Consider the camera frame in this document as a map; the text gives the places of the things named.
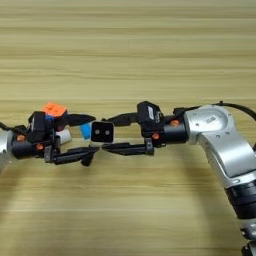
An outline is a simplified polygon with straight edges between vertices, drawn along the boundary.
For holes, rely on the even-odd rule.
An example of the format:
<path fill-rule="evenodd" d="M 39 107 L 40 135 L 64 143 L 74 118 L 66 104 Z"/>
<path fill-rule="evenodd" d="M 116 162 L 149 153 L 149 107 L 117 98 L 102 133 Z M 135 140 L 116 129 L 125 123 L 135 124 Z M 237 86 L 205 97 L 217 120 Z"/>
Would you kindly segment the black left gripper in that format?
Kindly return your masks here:
<path fill-rule="evenodd" d="M 94 116 L 85 114 L 67 114 L 55 118 L 55 127 L 80 126 L 95 120 Z M 18 159 L 41 158 L 46 163 L 56 165 L 80 161 L 90 165 L 99 147 L 79 147 L 60 153 L 60 137 L 54 129 L 49 131 L 30 130 L 26 134 L 14 133 L 11 139 L 11 152 Z"/>

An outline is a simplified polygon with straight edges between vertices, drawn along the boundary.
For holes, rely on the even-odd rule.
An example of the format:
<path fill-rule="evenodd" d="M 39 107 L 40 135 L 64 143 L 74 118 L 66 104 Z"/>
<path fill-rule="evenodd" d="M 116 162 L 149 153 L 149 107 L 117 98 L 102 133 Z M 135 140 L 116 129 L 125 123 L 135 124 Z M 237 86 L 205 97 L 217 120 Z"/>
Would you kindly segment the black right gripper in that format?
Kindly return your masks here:
<path fill-rule="evenodd" d="M 130 126 L 137 122 L 137 114 L 123 113 L 111 118 L 103 118 L 103 121 L 111 122 L 115 127 Z M 188 140 L 188 132 L 183 117 L 174 118 L 153 128 L 142 128 L 141 135 L 144 144 L 114 143 L 104 144 L 102 149 L 110 153 L 129 155 L 153 155 L 155 148 L 165 147 L 167 144 L 181 144 Z"/>

